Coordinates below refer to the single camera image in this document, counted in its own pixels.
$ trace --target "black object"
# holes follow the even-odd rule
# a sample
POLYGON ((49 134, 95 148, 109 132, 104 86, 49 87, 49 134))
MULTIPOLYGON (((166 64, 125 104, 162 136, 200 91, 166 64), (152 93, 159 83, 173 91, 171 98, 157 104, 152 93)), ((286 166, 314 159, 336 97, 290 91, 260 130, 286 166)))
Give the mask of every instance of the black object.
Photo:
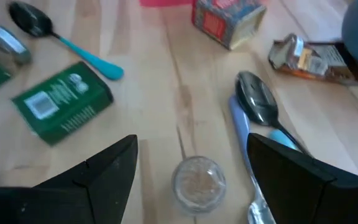
POLYGON ((240 72, 236 79, 236 96, 248 118, 258 124, 281 130, 297 148, 311 156, 278 120, 278 106, 268 86, 250 72, 240 72))
POLYGON ((277 224, 358 223, 358 175, 306 156, 259 134, 248 156, 277 224))
POLYGON ((7 5, 7 10, 16 25, 31 36, 52 35, 60 38, 58 34, 54 33, 50 18, 36 7, 24 2, 12 1, 7 5))
POLYGON ((0 223, 118 224, 137 163, 130 135, 33 188, 0 188, 0 223))

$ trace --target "wood grain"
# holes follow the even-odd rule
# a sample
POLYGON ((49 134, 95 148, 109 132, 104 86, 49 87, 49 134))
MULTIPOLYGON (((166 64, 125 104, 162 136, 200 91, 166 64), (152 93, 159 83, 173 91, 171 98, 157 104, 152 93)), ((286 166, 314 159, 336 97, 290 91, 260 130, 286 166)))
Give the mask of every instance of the wood grain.
MULTIPOLYGON (((238 71, 257 74, 272 89, 280 121, 312 155, 358 174, 358 87, 274 72, 267 54, 274 39, 295 32, 306 40, 341 36, 347 0, 264 0, 267 13, 255 37, 228 52, 193 27, 191 7, 146 8, 139 0, 26 0, 45 11, 57 33, 125 69, 104 79, 113 106, 51 148, 20 117, 10 98, 80 58, 54 39, 21 32, 0 0, 0 24, 31 49, 34 63, 0 87, 0 185, 33 186, 128 134, 139 137, 139 161, 123 223, 246 223, 254 189, 243 165, 228 108, 238 71), (213 213, 186 216, 172 195, 172 172, 184 158, 216 161, 227 180, 213 213)), ((251 125, 268 134, 268 127, 251 125)))

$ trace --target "black triangular shape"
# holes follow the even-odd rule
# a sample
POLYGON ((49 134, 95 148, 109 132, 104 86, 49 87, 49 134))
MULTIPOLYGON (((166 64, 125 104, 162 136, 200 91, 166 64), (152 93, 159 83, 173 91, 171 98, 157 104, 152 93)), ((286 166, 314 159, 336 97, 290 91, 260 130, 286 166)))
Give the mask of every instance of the black triangular shape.
POLYGON ((0 223, 119 224, 137 153, 131 135, 33 188, 0 187, 0 223))
POLYGON ((247 147, 276 223, 358 223, 357 175, 259 134, 249 134, 247 147))

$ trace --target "green tin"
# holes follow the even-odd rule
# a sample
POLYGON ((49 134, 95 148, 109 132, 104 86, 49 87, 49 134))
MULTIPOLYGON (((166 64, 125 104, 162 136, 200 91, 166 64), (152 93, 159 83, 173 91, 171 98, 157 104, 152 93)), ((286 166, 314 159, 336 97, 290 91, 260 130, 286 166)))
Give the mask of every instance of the green tin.
POLYGON ((54 145, 108 107, 113 97, 107 84, 78 62, 12 101, 32 130, 54 145))

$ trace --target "light blue handle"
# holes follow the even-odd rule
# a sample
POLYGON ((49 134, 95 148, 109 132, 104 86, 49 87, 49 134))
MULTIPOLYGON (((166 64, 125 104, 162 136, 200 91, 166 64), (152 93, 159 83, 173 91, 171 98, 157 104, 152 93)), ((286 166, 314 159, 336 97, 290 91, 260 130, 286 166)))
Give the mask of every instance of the light blue handle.
POLYGON ((110 80, 118 80, 124 76, 124 70, 121 67, 118 67, 115 64, 101 60, 100 58, 91 55, 89 52, 84 51, 83 49, 77 47, 75 44, 71 43, 69 40, 59 37, 59 40, 62 41, 65 45, 71 48, 75 53, 80 57, 86 60, 91 64, 97 71, 110 80))
POLYGON ((269 134, 269 138, 280 143, 283 144, 286 147, 290 147, 292 149, 295 149, 297 151, 299 151, 295 144, 284 134, 282 133, 280 130, 273 130, 270 134, 269 134))
POLYGON ((241 108, 236 96, 230 97, 229 107, 233 117, 233 123, 234 123, 234 127, 236 128, 236 133, 239 139, 240 150, 244 158, 244 162, 247 166, 248 171, 252 173, 252 167, 247 152, 247 141, 248 141, 248 134, 249 134, 248 117, 244 113, 244 110, 241 108))

